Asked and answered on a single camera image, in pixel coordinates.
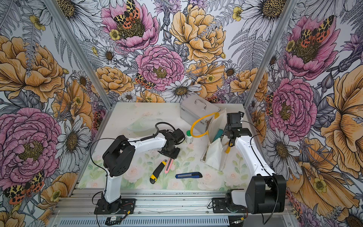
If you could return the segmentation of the aluminium front rail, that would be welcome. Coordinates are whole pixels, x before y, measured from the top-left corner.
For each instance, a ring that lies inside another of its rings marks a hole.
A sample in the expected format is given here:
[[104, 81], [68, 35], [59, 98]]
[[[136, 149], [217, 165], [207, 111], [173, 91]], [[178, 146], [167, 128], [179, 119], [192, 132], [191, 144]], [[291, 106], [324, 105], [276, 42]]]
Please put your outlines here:
[[[50, 227], [104, 227], [108, 219], [119, 220], [123, 213], [95, 215], [101, 190], [76, 189], [62, 198], [50, 218]], [[218, 191], [123, 190], [122, 199], [134, 199], [133, 213], [125, 217], [120, 227], [234, 227], [234, 221], [245, 220], [239, 227], [297, 227], [292, 208], [286, 205], [282, 213], [250, 214], [214, 213], [213, 198], [224, 198]]]

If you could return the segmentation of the white bottle green cap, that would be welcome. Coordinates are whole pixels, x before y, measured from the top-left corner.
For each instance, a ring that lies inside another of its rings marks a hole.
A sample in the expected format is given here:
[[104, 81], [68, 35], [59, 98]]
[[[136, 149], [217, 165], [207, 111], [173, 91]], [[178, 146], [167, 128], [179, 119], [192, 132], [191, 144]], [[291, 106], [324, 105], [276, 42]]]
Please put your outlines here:
[[193, 142], [193, 137], [192, 137], [192, 134], [191, 134], [191, 131], [190, 131], [190, 130], [188, 130], [188, 131], [186, 132], [185, 139], [186, 139], [186, 143], [187, 143], [187, 144], [192, 144], [192, 142]]

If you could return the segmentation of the corner aluminium post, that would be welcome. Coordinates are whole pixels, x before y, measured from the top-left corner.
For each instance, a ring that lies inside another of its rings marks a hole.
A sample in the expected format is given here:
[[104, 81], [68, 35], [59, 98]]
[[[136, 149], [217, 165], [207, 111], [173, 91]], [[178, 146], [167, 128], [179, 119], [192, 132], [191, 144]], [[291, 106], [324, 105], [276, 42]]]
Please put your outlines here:
[[73, 29], [70, 28], [66, 18], [64, 17], [62, 11], [60, 10], [57, 1], [45, 1], [45, 5], [50, 11], [51, 15], [53, 16], [54, 21], [58, 24], [58, 28], [65, 35], [65, 39], [67, 40], [71, 49], [74, 51], [75, 55], [77, 56], [77, 59], [79, 60], [81, 66], [83, 67], [83, 70], [89, 76], [92, 84], [94, 85], [97, 93], [104, 102], [106, 108], [110, 110], [112, 107], [112, 102], [108, 97], [108, 95], [106, 94], [105, 90], [103, 89], [98, 77], [95, 74], [95, 71], [93, 70], [90, 62], [88, 61], [88, 58], [86, 57], [75, 34], [73, 33]]
[[298, 0], [290, 0], [290, 1], [287, 1], [285, 4], [284, 10], [283, 10], [282, 15], [279, 19], [279, 22], [277, 24], [277, 28], [275, 29], [274, 33], [271, 36], [271, 40], [265, 51], [262, 62], [258, 67], [255, 80], [251, 84], [251, 87], [247, 93], [247, 97], [244, 101], [245, 108], [247, 108], [249, 106], [252, 98], [254, 97], [254, 94], [257, 91], [258, 85], [263, 78], [263, 75], [268, 66], [268, 63], [274, 53], [274, 50], [275, 50], [277, 44], [280, 42], [280, 38], [282, 37], [282, 34], [283, 34], [285, 28], [288, 26], [288, 22], [293, 15], [293, 12], [294, 12], [294, 9], [295, 9], [297, 3], [298, 3]]

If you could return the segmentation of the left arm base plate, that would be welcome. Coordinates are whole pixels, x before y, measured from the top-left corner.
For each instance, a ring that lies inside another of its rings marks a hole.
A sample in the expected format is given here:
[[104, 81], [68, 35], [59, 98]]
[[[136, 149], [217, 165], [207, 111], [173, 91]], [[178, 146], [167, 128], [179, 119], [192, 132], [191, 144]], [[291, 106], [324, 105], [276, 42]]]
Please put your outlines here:
[[122, 215], [133, 214], [136, 199], [123, 199], [119, 198], [116, 201], [109, 203], [105, 198], [99, 199], [94, 211], [95, 215]]

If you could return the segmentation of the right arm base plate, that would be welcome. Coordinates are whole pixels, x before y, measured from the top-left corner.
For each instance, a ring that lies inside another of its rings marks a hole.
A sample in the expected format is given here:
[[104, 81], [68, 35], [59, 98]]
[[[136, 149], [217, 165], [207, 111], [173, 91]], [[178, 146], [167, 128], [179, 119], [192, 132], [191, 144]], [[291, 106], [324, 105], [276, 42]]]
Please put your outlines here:
[[248, 210], [243, 205], [236, 205], [226, 198], [212, 198], [212, 211], [216, 214], [221, 213], [244, 213], [247, 214]]

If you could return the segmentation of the left corner aluminium post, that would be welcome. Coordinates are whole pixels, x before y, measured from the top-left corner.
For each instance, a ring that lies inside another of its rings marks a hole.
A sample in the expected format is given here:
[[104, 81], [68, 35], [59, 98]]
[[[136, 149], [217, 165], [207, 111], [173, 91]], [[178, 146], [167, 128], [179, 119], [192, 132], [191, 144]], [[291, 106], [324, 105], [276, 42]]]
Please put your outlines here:
[[110, 110], [112, 107], [112, 102], [108, 97], [108, 95], [106, 94], [105, 90], [103, 89], [98, 77], [95, 74], [95, 71], [93, 70], [90, 62], [88, 61], [88, 58], [86, 57], [75, 34], [73, 33], [73, 29], [70, 28], [66, 18], [64, 17], [62, 11], [60, 10], [57, 1], [45, 1], [45, 5], [50, 11], [51, 15], [53, 16], [54, 21], [58, 24], [58, 28], [65, 35], [65, 39], [67, 40], [71, 49], [74, 51], [75, 55], [77, 56], [77, 59], [79, 60], [81, 66], [83, 67], [83, 70], [89, 76], [92, 84], [94, 85], [97, 93], [104, 102], [106, 108]]

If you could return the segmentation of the teal utility knife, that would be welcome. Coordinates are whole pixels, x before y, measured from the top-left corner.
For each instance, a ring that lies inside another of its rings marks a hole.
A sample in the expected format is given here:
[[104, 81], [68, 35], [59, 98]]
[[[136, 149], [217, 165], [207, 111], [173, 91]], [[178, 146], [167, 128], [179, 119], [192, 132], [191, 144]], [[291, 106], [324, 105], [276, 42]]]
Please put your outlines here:
[[222, 129], [219, 129], [219, 130], [217, 131], [217, 133], [216, 133], [216, 135], [215, 135], [214, 139], [213, 139], [213, 142], [214, 142], [214, 141], [216, 141], [217, 139], [221, 139], [221, 138], [223, 138], [223, 133], [224, 133], [224, 131], [223, 131]]

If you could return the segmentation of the blue utility knife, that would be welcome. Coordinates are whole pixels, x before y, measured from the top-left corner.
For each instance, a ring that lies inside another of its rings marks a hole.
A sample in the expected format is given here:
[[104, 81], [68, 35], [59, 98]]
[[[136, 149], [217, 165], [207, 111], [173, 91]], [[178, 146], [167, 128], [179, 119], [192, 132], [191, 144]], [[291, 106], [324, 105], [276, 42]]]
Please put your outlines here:
[[187, 178], [198, 179], [198, 178], [202, 178], [203, 175], [200, 172], [190, 172], [190, 173], [176, 174], [175, 177], [176, 177], [176, 179], [187, 179]]

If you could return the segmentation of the silver metal case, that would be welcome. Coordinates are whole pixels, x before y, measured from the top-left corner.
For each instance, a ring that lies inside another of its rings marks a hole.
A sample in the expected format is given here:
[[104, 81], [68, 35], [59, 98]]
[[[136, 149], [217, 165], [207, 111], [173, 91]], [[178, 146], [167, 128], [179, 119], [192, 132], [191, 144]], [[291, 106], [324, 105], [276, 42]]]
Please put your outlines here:
[[209, 132], [214, 134], [220, 128], [220, 108], [201, 98], [191, 95], [180, 103], [180, 117], [193, 126], [193, 135]]

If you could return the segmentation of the black yellow utility knife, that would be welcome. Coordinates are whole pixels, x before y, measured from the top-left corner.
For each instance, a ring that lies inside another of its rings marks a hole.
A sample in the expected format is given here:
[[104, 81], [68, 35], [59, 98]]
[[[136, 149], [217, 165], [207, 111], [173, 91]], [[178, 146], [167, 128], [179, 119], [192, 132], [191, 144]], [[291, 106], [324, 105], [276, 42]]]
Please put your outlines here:
[[152, 175], [150, 176], [149, 178], [149, 181], [151, 184], [154, 184], [157, 179], [159, 178], [162, 170], [164, 169], [164, 167], [166, 166], [166, 163], [167, 163], [167, 160], [163, 160], [159, 165], [158, 167], [153, 171]]

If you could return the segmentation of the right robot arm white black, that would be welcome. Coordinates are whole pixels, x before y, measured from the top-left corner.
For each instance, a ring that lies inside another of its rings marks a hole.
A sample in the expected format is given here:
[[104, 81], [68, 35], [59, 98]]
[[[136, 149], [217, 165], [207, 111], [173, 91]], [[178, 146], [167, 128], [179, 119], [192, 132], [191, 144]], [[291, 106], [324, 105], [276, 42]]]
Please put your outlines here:
[[245, 160], [251, 179], [247, 189], [233, 189], [226, 194], [229, 210], [246, 209], [250, 214], [274, 214], [284, 211], [286, 180], [276, 174], [258, 151], [255, 137], [242, 124], [242, 112], [228, 113], [224, 135]]

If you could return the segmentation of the white pouch with yellow handles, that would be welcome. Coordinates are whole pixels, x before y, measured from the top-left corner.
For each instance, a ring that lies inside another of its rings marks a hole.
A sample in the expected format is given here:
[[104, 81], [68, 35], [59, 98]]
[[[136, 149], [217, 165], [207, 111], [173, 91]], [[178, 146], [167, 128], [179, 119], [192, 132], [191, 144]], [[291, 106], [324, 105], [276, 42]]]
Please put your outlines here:
[[[226, 117], [227, 117], [227, 110], [223, 109], [219, 112], [221, 123], [220, 129], [224, 130], [226, 125]], [[202, 138], [204, 142], [206, 142], [206, 147], [203, 149], [203, 154], [201, 156], [201, 162], [206, 164], [209, 167], [212, 167], [216, 170], [222, 171], [225, 165], [227, 153], [228, 153], [228, 138], [227, 136], [223, 135], [223, 138], [217, 139], [213, 142], [213, 139], [217, 132], [212, 135], [209, 135], [209, 132], [194, 136], [193, 135], [193, 128], [194, 125], [191, 127], [190, 131], [192, 137], [194, 138]]]

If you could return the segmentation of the right corner aluminium post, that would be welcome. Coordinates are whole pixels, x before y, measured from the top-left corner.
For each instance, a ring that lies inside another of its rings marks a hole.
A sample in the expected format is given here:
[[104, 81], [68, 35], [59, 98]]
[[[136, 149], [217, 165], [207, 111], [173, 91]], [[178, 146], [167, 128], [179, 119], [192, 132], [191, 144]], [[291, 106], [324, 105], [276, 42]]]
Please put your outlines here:
[[283, 10], [282, 15], [279, 19], [279, 22], [277, 24], [277, 28], [275, 29], [274, 33], [271, 36], [271, 40], [265, 51], [262, 62], [258, 67], [255, 80], [251, 84], [251, 87], [247, 93], [247, 97], [244, 101], [245, 108], [247, 108], [249, 106], [252, 98], [254, 97], [254, 94], [257, 91], [258, 85], [263, 78], [263, 75], [268, 66], [268, 63], [274, 53], [274, 50], [275, 50], [277, 44], [280, 42], [280, 38], [282, 37], [282, 34], [283, 34], [285, 28], [288, 26], [288, 22], [293, 15], [293, 12], [294, 12], [294, 9], [295, 9], [297, 3], [298, 3], [298, 0], [290, 0], [290, 1], [287, 1], [285, 4], [284, 10]]

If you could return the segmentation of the pink utility knife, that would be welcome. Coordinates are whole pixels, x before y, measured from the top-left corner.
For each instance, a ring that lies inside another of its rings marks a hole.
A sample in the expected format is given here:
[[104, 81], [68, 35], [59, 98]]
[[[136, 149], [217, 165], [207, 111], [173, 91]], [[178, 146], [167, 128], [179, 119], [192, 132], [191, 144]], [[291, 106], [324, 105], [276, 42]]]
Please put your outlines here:
[[165, 173], [165, 174], [168, 174], [168, 173], [169, 173], [169, 171], [170, 171], [170, 169], [171, 169], [171, 167], [172, 167], [172, 164], [173, 164], [173, 160], [174, 160], [174, 159], [172, 159], [172, 158], [170, 158], [170, 159], [168, 160], [168, 162], [167, 162], [167, 164], [166, 164], [166, 166], [165, 166], [165, 170], [164, 170], [164, 173]]

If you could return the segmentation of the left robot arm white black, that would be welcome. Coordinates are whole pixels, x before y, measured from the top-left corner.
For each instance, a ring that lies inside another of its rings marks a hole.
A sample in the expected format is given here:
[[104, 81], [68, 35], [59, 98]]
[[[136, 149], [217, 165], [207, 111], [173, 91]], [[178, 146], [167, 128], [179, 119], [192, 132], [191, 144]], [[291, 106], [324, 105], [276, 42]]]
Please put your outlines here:
[[134, 155], [157, 149], [163, 156], [176, 159], [180, 152], [177, 146], [184, 140], [185, 135], [180, 129], [157, 130], [156, 133], [141, 139], [118, 136], [102, 156], [107, 180], [104, 193], [97, 201], [94, 213], [97, 215], [127, 213], [125, 208], [135, 201], [123, 202], [122, 175], [130, 168]]

